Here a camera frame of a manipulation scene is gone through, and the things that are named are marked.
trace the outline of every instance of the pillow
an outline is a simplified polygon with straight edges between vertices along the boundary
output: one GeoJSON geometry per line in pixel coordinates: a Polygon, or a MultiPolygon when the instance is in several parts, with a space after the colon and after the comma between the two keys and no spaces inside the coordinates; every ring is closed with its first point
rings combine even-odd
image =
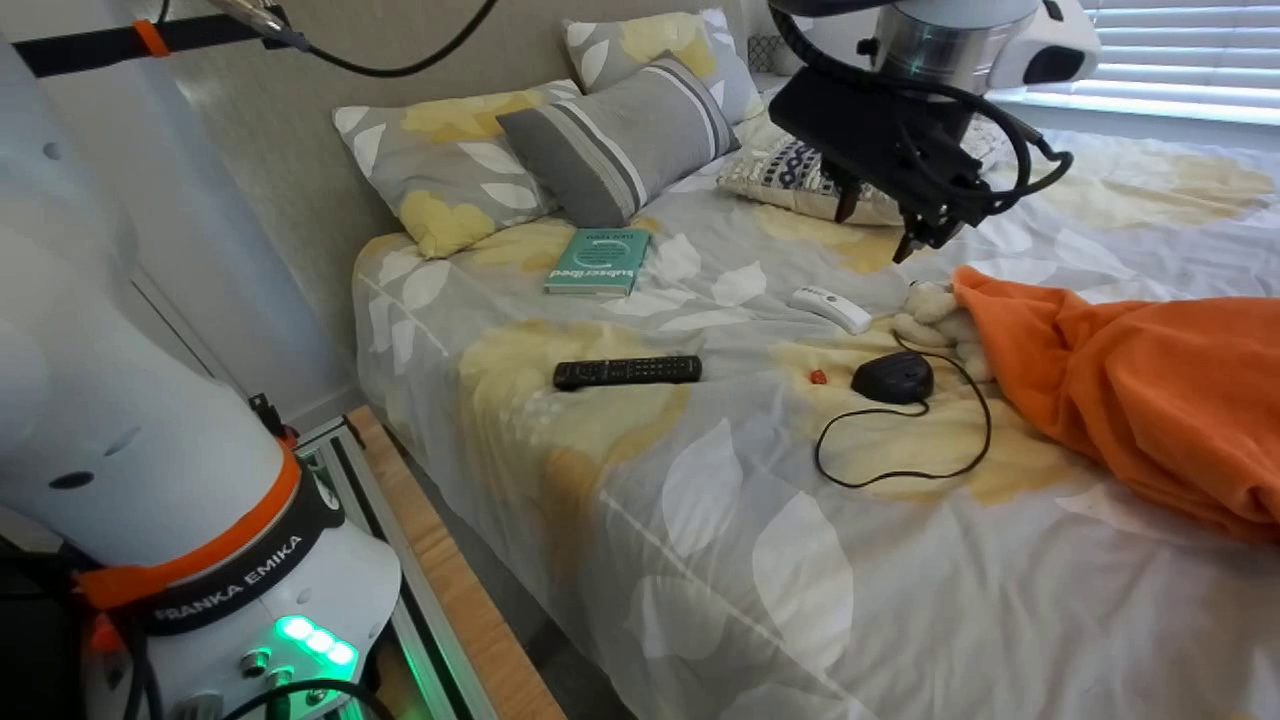
{"type": "MultiPolygon", "coordinates": [[[[719,193],[787,210],[796,216],[835,221],[841,193],[825,178],[825,156],[805,139],[787,137],[774,120],[751,120],[739,133],[745,148],[725,160],[719,193]]],[[[844,225],[901,225],[898,204],[867,187],[859,193],[844,225]]]]}
{"type": "Polygon", "coordinates": [[[661,12],[619,24],[571,19],[566,24],[566,50],[588,94],[609,87],[661,55],[676,55],[715,97],[729,126],[764,109],[719,10],[702,18],[661,12]]]}
{"type": "Polygon", "coordinates": [[[551,214],[538,178],[512,156],[498,117],[566,97],[576,97],[571,81],[407,109],[349,104],[333,111],[333,126],[420,252],[451,255],[500,227],[551,214]]]}
{"type": "Polygon", "coordinates": [[[596,227],[627,225],[658,193],[736,146],[715,100],[676,61],[500,126],[566,216],[596,227]]]}

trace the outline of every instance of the orange cloth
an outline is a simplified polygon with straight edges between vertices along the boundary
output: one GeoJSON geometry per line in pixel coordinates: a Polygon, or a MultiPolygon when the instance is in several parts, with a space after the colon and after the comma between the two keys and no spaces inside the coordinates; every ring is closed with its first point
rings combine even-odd
{"type": "Polygon", "coordinates": [[[1280,299],[1083,306],[960,270],[1009,403],[1122,485],[1280,540],[1280,299]]]}

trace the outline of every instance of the leaf pattern bedsheet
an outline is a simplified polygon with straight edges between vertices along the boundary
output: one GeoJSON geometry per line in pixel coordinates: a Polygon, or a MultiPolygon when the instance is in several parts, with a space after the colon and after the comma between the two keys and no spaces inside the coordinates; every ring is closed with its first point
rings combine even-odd
{"type": "MultiPolygon", "coordinates": [[[[849,494],[814,474],[911,281],[976,264],[1093,299],[1280,293],[1278,156],[1063,146],[1073,179],[901,270],[891,234],[729,201],[715,170],[638,221],[658,252],[619,299],[540,293],[560,221],[455,259],[379,238],[356,264],[359,385],[640,717],[1278,717],[1278,547],[1133,501],[998,388],[967,481],[849,494]],[[794,307],[814,284],[880,324],[794,307]],[[547,388],[557,359],[649,351],[702,351],[704,385],[547,388]]],[[[982,411],[938,377],[923,421],[841,424],[830,466],[966,466],[982,411]]]]}

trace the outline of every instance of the window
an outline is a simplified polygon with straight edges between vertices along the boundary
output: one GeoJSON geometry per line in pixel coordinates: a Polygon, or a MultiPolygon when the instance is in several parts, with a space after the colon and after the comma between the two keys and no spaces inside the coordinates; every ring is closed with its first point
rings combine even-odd
{"type": "Polygon", "coordinates": [[[1280,126],[1280,0],[1083,0],[1100,70],[1005,100],[1280,126]]]}

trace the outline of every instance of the small green object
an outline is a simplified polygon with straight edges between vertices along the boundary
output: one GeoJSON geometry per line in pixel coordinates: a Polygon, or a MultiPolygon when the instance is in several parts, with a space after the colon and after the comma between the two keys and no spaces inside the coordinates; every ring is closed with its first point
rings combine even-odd
{"type": "Polygon", "coordinates": [[[351,654],[351,645],[333,645],[333,648],[328,648],[328,661],[333,661],[333,665],[351,665],[356,654],[351,654]]]}
{"type": "Polygon", "coordinates": [[[328,648],[333,648],[333,637],[328,637],[326,627],[317,627],[317,633],[310,637],[310,648],[314,648],[314,654],[328,654],[328,648]]]}
{"type": "Polygon", "coordinates": [[[306,621],[306,617],[285,617],[281,627],[285,627],[285,637],[294,637],[294,641],[310,641],[310,637],[317,633],[317,626],[306,621]]]}

